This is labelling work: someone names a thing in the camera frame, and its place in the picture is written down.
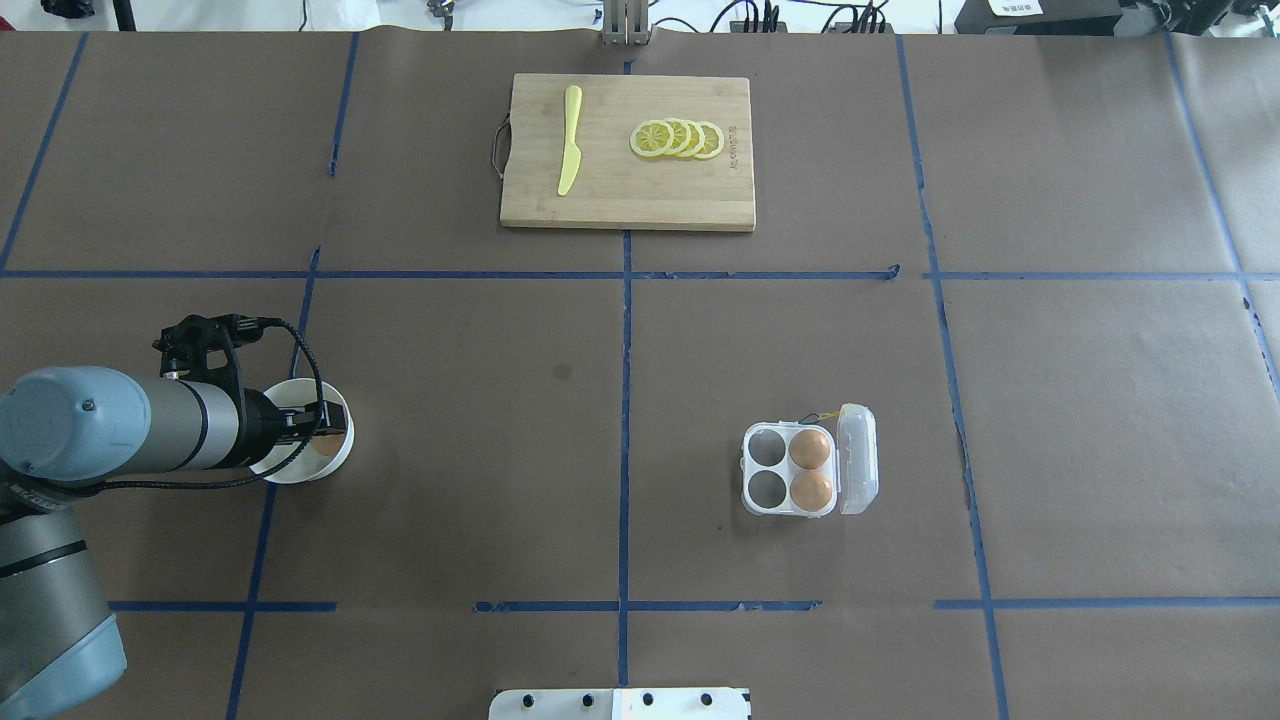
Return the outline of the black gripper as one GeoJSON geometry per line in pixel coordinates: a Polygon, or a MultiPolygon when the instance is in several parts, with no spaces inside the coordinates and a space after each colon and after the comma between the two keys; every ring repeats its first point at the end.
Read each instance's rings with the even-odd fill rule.
{"type": "MultiPolygon", "coordinates": [[[[303,411],[300,411],[279,409],[266,398],[265,392],[260,391],[248,389],[244,398],[248,402],[248,419],[257,423],[250,436],[250,460],[252,461],[250,466],[265,457],[275,442],[283,439],[289,430],[302,430],[303,438],[315,427],[315,421],[317,420],[317,400],[315,404],[310,404],[303,411]]],[[[321,429],[328,429],[329,432],[337,430],[330,423],[326,402],[325,409],[326,418],[321,427],[315,430],[314,436],[321,429]]]]}

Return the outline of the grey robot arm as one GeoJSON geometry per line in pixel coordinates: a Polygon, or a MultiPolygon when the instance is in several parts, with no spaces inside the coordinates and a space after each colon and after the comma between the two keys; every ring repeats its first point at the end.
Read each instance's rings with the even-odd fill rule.
{"type": "Polygon", "coordinates": [[[261,392],[233,366],[23,375],[3,396],[3,716],[52,717],[125,671],[77,502],[142,474],[248,469],[255,480],[312,480],[347,455],[352,425],[324,382],[261,392]]]}

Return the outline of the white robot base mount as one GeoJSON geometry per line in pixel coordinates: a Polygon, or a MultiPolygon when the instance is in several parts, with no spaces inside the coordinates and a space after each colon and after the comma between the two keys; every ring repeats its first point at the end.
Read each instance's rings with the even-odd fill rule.
{"type": "Polygon", "coordinates": [[[750,691],[732,687],[508,689],[489,719],[751,719],[750,691]]]}

